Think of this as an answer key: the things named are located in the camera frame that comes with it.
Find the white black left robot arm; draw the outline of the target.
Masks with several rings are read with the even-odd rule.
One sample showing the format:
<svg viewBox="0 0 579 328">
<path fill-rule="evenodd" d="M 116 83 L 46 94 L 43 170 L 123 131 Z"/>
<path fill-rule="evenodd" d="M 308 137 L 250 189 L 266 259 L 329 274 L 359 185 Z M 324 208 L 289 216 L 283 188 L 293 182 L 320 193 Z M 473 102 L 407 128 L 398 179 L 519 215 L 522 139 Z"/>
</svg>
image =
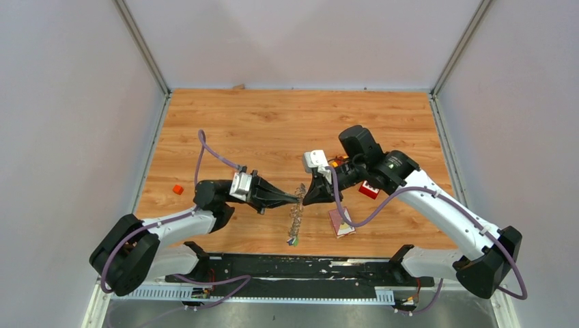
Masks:
<svg viewBox="0 0 579 328">
<path fill-rule="evenodd" d="M 149 219 L 133 213 L 120 217 L 91 253 L 89 264 L 100 275 L 101 290 L 117 296 L 167 275 L 202 282 L 209 273 L 202 250 L 191 243 L 175 247 L 176 242 L 224 228 L 235 212 L 233 204 L 245 204 L 262 215 L 299 201 L 256 171 L 236 172 L 231 180 L 201 180 L 195 185 L 192 208 Z"/>
</svg>

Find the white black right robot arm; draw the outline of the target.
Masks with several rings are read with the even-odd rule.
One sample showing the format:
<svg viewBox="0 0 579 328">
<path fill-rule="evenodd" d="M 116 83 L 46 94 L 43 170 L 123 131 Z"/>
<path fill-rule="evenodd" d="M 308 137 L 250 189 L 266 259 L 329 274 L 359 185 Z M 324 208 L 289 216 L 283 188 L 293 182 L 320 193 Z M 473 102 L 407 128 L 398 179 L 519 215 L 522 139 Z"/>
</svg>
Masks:
<svg viewBox="0 0 579 328">
<path fill-rule="evenodd" d="M 423 249 L 403 246 L 392 258 L 391 279 L 407 285 L 416 277 L 451 279 L 482 299 L 497 290 L 525 300 L 528 289 L 516 262 L 522 234 L 513 226 L 500 228 L 473 213 L 440 188 L 419 164 L 399 150 L 384 151 L 368 128 L 351 126 L 338 139 L 346 158 L 330 164 L 323 150 L 311 150 L 302 156 L 310 187 L 303 205 L 334 203 L 342 221 L 354 228 L 377 217 L 387 204 L 400 199 L 456 245 L 456 249 Z M 356 185 L 383 191 L 387 197 L 364 220 L 352 221 L 342 204 L 342 191 Z"/>
</svg>

